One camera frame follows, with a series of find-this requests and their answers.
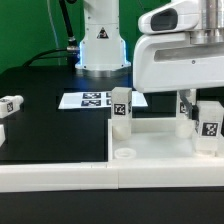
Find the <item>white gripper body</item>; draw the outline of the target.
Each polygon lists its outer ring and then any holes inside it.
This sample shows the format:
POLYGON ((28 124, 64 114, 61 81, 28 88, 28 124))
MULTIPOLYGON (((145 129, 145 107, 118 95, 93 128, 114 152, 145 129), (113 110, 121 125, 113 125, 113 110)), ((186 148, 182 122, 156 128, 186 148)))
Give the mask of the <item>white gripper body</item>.
POLYGON ((224 86, 224 44, 192 45, 188 33, 143 35, 133 58, 141 93, 224 86))

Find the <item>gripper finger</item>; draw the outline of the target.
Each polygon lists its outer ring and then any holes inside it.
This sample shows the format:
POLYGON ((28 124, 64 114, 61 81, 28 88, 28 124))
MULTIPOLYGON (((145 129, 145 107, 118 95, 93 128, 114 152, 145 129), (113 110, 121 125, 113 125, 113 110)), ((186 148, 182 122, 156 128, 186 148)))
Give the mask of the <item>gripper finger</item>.
POLYGON ((184 113, 190 120, 198 119, 198 106, 196 105, 196 90, 180 90, 179 97, 184 105, 184 113))

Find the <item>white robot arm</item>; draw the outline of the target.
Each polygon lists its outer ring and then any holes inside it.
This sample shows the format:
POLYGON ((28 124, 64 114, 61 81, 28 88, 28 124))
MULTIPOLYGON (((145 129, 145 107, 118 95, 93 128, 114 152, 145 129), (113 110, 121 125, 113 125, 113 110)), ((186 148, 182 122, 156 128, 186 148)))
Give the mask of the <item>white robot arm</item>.
POLYGON ((131 66, 141 93, 224 86, 224 0, 171 0, 138 20, 133 61, 119 33, 119 0, 84 0, 76 65, 96 76, 131 66))

